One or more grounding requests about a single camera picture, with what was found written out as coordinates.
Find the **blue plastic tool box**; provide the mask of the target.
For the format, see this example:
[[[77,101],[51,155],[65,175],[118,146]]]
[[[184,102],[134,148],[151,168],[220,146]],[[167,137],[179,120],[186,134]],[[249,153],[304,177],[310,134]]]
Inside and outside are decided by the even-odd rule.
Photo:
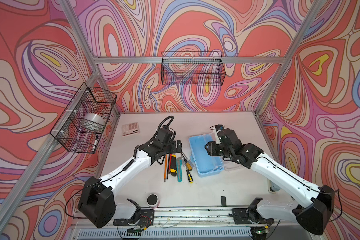
[[[191,161],[195,164],[200,178],[218,175],[224,170],[222,159],[208,155],[205,149],[208,142],[214,141],[212,133],[189,137]]]

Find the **orange hex key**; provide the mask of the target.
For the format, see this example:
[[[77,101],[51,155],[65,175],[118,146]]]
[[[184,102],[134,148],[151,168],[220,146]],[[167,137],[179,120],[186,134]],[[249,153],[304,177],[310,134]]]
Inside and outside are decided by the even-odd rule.
[[[167,174],[168,174],[168,154],[165,155],[164,183],[167,180]]]

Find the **yellow black utility knife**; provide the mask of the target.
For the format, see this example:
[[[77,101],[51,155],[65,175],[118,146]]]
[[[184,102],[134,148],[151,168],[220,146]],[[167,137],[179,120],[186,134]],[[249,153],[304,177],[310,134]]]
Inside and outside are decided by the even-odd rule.
[[[175,154],[171,154],[170,175],[172,177],[177,177],[177,158]]]

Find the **red hex key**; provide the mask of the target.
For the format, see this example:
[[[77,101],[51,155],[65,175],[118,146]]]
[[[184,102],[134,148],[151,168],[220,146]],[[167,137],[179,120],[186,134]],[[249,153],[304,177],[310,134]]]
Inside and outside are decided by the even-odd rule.
[[[172,154],[168,154],[168,166],[167,166],[166,180],[168,180],[169,176],[171,175],[171,165],[172,165]]]

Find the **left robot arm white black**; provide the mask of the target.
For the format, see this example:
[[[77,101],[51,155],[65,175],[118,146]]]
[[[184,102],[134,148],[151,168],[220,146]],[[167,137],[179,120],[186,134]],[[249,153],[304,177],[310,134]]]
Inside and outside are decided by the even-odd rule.
[[[182,143],[176,140],[176,131],[168,126],[158,129],[146,143],[136,146],[133,156],[107,175],[85,182],[78,210],[98,229],[111,220],[125,220],[130,224],[141,218],[141,206],[132,199],[116,202],[118,192],[137,174],[162,157],[182,151]]]

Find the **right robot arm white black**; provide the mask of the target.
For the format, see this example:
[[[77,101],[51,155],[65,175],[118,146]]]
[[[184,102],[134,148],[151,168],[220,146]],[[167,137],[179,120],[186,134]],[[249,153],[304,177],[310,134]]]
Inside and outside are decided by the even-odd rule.
[[[279,219],[298,223],[314,235],[322,235],[334,211],[336,192],[331,187],[313,184],[283,167],[254,144],[242,142],[234,130],[222,125],[211,127],[216,141],[205,144],[208,155],[222,157],[266,177],[287,192],[292,201],[270,202],[255,198],[246,214],[252,223]]]

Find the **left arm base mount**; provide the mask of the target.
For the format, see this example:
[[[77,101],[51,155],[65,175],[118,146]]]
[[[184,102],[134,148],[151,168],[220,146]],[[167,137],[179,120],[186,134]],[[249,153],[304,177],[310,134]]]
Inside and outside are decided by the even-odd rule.
[[[152,209],[142,209],[132,199],[116,205],[114,214],[114,226],[140,226],[142,228],[149,227],[154,223],[154,213]]]

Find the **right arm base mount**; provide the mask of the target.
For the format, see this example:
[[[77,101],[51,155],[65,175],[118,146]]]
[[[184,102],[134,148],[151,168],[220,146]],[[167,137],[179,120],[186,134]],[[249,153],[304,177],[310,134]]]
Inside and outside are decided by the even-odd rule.
[[[234,219],[236,225],[265,224],[271,226],[275,220],[265,219],[257,211],[257,206],[262,200],[263,198],[255,198],[247,208],[232,209],[229,217]]]

